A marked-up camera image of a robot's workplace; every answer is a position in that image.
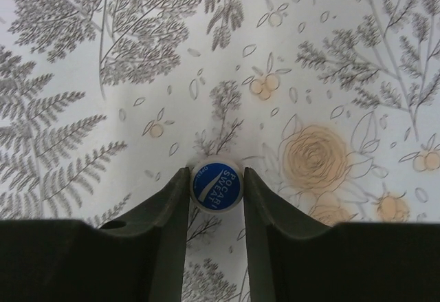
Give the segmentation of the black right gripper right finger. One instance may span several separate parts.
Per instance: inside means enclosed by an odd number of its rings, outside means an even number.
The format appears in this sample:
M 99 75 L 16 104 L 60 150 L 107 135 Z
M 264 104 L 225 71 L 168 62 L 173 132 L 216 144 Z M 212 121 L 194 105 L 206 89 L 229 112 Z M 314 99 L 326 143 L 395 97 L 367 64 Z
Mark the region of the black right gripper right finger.
M 438 301 L 439 225 L 326 226 L 244 171 L 253 301 Z

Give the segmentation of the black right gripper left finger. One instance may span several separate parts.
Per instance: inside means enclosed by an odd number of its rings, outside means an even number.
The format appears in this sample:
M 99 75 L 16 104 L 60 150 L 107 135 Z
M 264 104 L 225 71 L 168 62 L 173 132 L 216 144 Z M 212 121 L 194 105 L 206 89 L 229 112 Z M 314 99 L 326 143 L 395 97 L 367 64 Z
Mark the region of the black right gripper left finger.
M 190 171 L 94 228 L 77 219 L 1 222 L 2 301 L 179 301 Z

